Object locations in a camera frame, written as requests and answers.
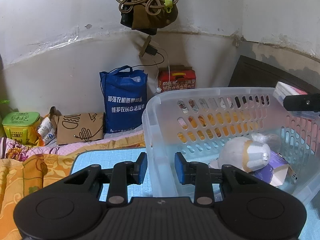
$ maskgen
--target red box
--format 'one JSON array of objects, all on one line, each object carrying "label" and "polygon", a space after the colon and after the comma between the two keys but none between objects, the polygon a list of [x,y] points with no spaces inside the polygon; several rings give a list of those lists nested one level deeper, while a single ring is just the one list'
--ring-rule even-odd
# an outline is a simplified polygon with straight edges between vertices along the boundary
[{"label": "red box", "polygon": [[175,70],[161,72],[158,78],[161,92],[171,90],[193,89],[196,87],[196,73],[194,70]]}]

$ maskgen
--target orange floral blanket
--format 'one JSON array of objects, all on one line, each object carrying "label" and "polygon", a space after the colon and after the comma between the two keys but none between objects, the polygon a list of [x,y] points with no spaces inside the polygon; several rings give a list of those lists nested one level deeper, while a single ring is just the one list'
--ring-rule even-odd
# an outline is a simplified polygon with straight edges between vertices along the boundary
[{"label": "orange floral blanket", "polygon": [[24,162],[0,159],[0,239],[21,239],[12,217],[16,204],[26,195],[68,176],[78,154],[95,149],[143,146],[145,143],[141,134],[108,143],[97,143],[95,146],[86,146],[65,156],[37,154]]}]

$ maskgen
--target hanging bag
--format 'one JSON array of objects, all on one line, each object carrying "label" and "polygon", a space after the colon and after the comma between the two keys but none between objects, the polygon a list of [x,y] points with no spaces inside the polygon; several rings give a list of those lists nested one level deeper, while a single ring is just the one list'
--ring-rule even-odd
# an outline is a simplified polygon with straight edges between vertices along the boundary
[{"label": "hanging bag", "polygon": [[142,124],[142,113],[147,104],[147,79],[143,70],[133,71],[127,65],[100,72],[107,133],[132,130]]}]

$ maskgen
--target green and yellow container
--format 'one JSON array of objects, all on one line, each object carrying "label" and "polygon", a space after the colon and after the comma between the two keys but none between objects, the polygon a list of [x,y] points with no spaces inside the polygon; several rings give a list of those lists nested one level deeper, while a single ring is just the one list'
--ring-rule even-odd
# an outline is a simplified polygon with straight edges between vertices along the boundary
[{"label": "green and yellow container", "polygon": [[40,114],[37,112],[13,112],[2,120],[2,125],[8,138],[21,144],[35,145],[40,122]]}]

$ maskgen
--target bag handle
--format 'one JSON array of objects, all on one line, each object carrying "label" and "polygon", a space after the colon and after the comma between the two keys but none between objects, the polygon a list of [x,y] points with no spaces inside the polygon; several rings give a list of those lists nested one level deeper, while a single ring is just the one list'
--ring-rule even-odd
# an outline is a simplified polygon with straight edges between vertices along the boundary
[{"label": "bag handle", "polygon": [[125,70],[125,69],[127,69],[127,68],[130,68],[129,74],[131,74],[132,71],[133,71],[133,70],[132,70],[132,67],[130,67],[130,66],[128,66],[128,65],[125,65],[125,66],[122,66],[122,67],[115,68],[115,69],[111,70],[111,71],[108,73],[108,75],[115,75],[115,74],[117,74],[118,72],[120,72],[120,71],[122,71],[122,70]]}]

